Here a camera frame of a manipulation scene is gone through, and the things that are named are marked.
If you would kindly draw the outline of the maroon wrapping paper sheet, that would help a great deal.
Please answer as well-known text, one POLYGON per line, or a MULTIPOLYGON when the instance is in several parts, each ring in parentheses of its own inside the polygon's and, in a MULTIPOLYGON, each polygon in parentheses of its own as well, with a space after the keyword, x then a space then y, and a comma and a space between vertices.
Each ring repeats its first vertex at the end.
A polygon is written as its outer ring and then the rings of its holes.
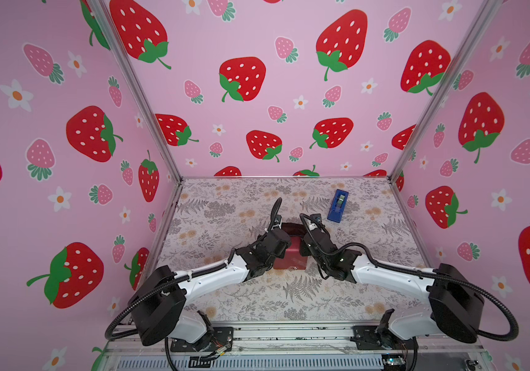
POLYGON ((307 268, 308 258, 301 252, 304 236, 307 234, 302 224, 282 223, 281 228, 291 238, 290 246, 285 250, 283 258, 274 262, 275 270, 303 271, 307 268))

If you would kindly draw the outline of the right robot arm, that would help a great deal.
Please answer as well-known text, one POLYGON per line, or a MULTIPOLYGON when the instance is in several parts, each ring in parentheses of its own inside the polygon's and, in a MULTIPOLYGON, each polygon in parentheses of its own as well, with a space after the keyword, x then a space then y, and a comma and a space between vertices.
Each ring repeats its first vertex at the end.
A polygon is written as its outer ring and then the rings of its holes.
POLYGON ((440 334, 460 343, 477 341, 484 296, 456 268, 415 269, 379 261, 363 244, 337 247, 326 229, 313 224, 306 227, 302 252, 314 258, 323 278, 373 284, 419 301, 410 309, 385 311, 375 330, 381 343, 440 334))

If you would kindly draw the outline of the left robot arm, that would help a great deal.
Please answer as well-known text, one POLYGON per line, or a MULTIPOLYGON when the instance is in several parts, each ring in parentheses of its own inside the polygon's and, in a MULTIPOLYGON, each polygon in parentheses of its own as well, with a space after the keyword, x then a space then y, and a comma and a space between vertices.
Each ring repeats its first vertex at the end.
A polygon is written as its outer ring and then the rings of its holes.
POLYGON ((153 346, 170 338, 185 341, 198 351, 206 349, 216 339, 208 316, 184 308, 203 295, 259 278, 290 246, 288 233, 275 228, 214 264, 177 272, 169 266, 157 268, 129 302, 142 345, 153 346))

